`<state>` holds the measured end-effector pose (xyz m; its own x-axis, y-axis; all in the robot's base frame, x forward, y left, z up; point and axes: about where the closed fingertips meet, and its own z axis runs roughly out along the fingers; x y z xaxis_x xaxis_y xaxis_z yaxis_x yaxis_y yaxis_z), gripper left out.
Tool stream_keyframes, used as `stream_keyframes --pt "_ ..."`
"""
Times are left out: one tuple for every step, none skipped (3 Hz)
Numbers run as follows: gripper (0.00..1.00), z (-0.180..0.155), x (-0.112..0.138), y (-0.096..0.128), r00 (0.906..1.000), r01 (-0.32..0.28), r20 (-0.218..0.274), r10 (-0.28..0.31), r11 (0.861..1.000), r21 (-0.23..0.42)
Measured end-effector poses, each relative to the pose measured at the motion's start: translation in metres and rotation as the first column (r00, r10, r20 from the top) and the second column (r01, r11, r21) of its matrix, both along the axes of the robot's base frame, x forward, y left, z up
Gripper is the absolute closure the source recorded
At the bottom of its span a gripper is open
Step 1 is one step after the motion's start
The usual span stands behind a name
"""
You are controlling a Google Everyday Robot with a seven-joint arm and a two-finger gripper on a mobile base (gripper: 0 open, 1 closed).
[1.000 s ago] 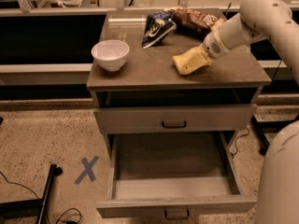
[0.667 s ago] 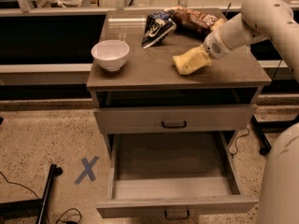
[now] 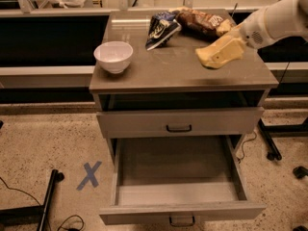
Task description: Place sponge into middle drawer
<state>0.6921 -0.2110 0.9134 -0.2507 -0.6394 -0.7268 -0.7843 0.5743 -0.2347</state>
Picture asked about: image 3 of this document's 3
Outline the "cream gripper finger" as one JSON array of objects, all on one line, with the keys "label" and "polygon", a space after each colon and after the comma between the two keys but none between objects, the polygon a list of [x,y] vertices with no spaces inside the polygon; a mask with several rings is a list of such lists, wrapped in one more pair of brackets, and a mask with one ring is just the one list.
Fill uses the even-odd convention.
[{"label": "cream gripper finger", "polygon": [[197,48],[195,50],[195,53],[198,57],[198,55],[208,55],[212,58],[212,55],[213,55],[213,50],[210,46],[208,47],[203,47],[203,48]]}]

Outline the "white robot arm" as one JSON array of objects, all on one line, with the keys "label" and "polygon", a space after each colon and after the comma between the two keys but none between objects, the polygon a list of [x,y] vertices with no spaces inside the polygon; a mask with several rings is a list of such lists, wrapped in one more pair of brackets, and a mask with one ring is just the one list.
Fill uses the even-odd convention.
[{"label": "white robot arm", "polygon": [[201,64],[221,68],[241,59],[247,47],[260,49],[289,37],[308,38],[308,0],[279,0],[247,17],[207,47],[195,53]]}]

